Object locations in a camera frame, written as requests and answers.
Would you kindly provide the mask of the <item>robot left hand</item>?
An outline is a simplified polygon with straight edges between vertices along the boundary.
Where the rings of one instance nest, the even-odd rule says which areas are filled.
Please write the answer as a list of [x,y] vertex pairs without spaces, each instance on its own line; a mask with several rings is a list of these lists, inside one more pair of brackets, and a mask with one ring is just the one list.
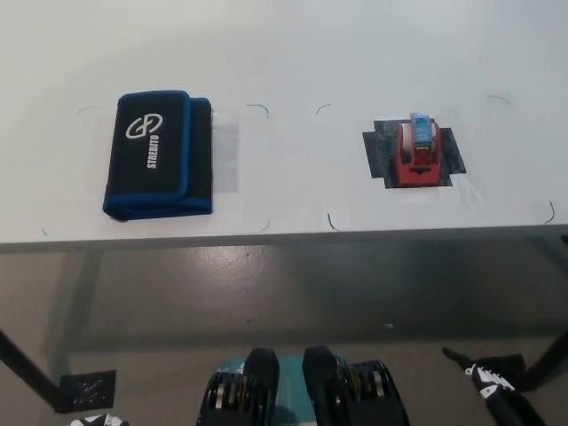
[[129,426],[130,423],[112,414],[97,414],[74,419],[68,426]]

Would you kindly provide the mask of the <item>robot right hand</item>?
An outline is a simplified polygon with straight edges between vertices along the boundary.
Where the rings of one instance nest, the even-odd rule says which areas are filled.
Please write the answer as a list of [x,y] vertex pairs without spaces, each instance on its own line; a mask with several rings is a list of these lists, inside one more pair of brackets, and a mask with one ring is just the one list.
[[442,352],[462,368],[465,375],[471,379],[497,425],[537,426],[546,424],[529,400],[503,375],[458,351],[445,347]]

